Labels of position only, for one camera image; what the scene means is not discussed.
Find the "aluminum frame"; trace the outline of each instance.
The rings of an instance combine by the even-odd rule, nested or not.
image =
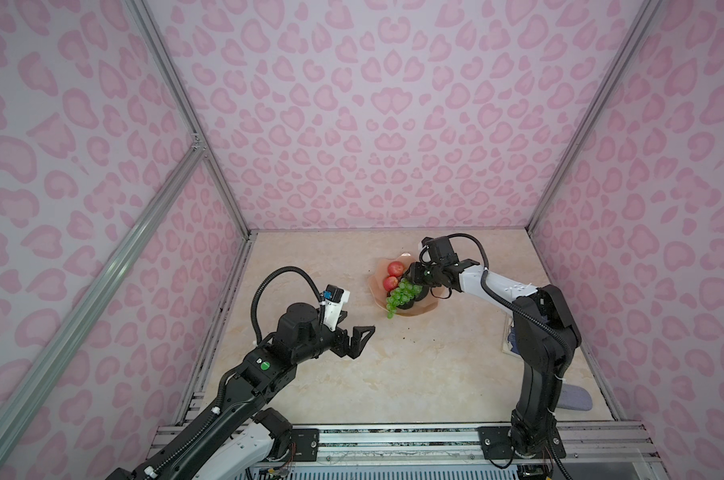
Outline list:
[[[213,366],[215,353],[218,350],[218,341],[221,339],[224,325],[231,315],[236,294],[239,292],[239,283],[242,281],[244,267],[250,258],[252,245],[253,241],[250,239],[245,240],[242,242],[242,245],[240,245],[239,252],[234,259],[232,272],[226,280],[224,294],[218,303],[218,311],[210,322],[210,327],[205,335],[197,361],[194,364],[194,373],[184,388],[181,402],[178,404],[178,410],[173,416],[172,423],[174,425],[183,424],[187,410],[191,408],[191,404],[194,401],[195,393],[204,390]]]
[[[183,117],[186,126],[188,127],[189,133],[192,134],[194,140],[198,143],[199,147],[204,150],[209,150],[209,157],[205,160],[210,173],[212,174],[215,182],[215,187],[224,199],[224,204],[228,209],[234,222],[239,229],[240,235],[243,238],[247,238],[250,235],[247,223],[244,221],[242,211],[237,206],[237,201],[234,198],[232,188],[226,181],[221,165],[216,159],[214,153],[209,149],[210,142],[207,136],[204,134],[204,129],[199,121],[199,117],[194,111],[194,106],[189,99],[188,94],[181,82],[181,77],[175,68],[175,64],[172,61],[170,53],[167,50],[165,41],[162,34],[157,26],[154,14],[152,10],[146,4],[146,0],[123,0],[127,9],[133,16],[136,22],[138,30],[141,32],[148,50],[154,57],[154,61],[159,68],[162,78],[170,88],[170,94],[175,99],[175,103],[178,105],[178,111]]]
[[[192,146],[0,408],[0,468],[208,153]]]
[[[247,425],[242,425],[236,433]],[[316,462],[301,462],[300,468],[394,466],[486,466],[477,432],[482,426],[509,427],[507,422],[301,425],[317,428],[319,449]],[[568,452],[562,462],[629,463],[640,478],[668,480],[658,450],[641,422],[558,422],[559,435]],[[182,427],[160,427],[149,456],[166,446]],[[540,464],[541,460],[516,458],[514,465]],[[255,466],[270,466],[261,462]]]
[[[639,53],[642,43],[648,36],[653,22],[659,17],[657,14],[665,2],[666,0],[645,0],[639,7],[639,13],[634,17],[634,22],[631,27],[629,27],[628,33],[618,48],[616,56],[610,63],[605,78],[600,83],[594,99],[586,110],[586,115],[584,115],[578,129],[576,129],[576,133],[572,136],[570,143],[562,154],[562,160],[559,162],[549,183],[546,185],[536,209],[532,212],[532,216],[530,216],[527,230],[531,234],[534,233],[535,229],[540,225],[540,221],[549,209],[551,202],[553,202],[556,192],[559,190],[559,187],[562,186],[567,172],[578,159],[578,154],[580,154],[583,144],[602,116],[602,112],[607,107],[608,101],[618,87],[618,83],[621,81],[623,74]]]

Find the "beige marble surface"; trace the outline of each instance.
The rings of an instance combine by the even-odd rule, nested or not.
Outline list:
[[[454,293],[422,316],[386,318],[366,280],[379,258],[415,253],[424,236],[449,232],[393,230],[265,233],[252,249],[232,317],[214,360],[205,402],[220,376],[253,348],[250,303],[266,275],[281,266],[306,270],[319,289],[328,283],[350,290],[348,318],[341,325],[376,325],[357,360],[326,352],[298,366],[298,374],[271,406],[292,423],[498,422],[508,421],[519,398],[522,360],[501,351],[505,314],[482,299]],[[549,283],[524,230],[472,230],[490,258],[490,268],[514,280]],[[454,239],[460,258],[481,260],[468,240]],[[261,297],[258,318],[264,336],[293,302],[314,304],[297,274],[283,274]],[[581,351],[566,374],[568,383],[591,393],[589,412],[557,410],[559,420],[610,420],[605,399]]]

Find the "red apple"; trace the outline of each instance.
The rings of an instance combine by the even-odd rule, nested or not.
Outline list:
[[[395,276],[387,276],[384,278],[384,290],[386,290],[386,292],[391,292],[399,284],[400,282]]]
[[[405,264],[402,262],[391,262],[388,267],[389,275],[402,276],[405,273]]]

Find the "white arm segment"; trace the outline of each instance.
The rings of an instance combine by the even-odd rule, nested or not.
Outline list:
[[[490,295],[482,290],[483,271],[484,267],[482,265],[474,265],[465,269],[463,273],[459,275],[460,288],[466,293],[471,293],[472,295],[476,295],[479,298],[487,300],[507,314],[511,315],[512,313],[509,309],[494,301]],[[487,286],[493,292],[498,293],[498,295],[509,302],[513,302],[518,296],[528,296],[537,291],[537,288],[534,285],[519,283],[502,275],[494,274],[493,272],[489,272],[487,275]]]
[[[344,294],[340,296],[340,302],[325,301],[324,304],[324,321],[323,323],[328,326],[331,332],[335,331],[335,326],[338,324],[338,317],[340,317],[340,311],[344,309],[344,303],[349,301],[349,291],[344,290]]]
[[[220,447],[199,469],[194,480],[229,480],[268,455],[274,440],[260,423],[251,423],[232,441]]]

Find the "metal track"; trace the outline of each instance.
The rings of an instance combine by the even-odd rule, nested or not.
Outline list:
[[[509,423],[308,425],[318,428],[316,462],[302,466],[485,465],[477,427]],[[640,422],[559,422],[565,463],[660,462]],[[170,443],[183,427],[160,427],[149,456]],[[540,460],[515,460],[535,464]]]

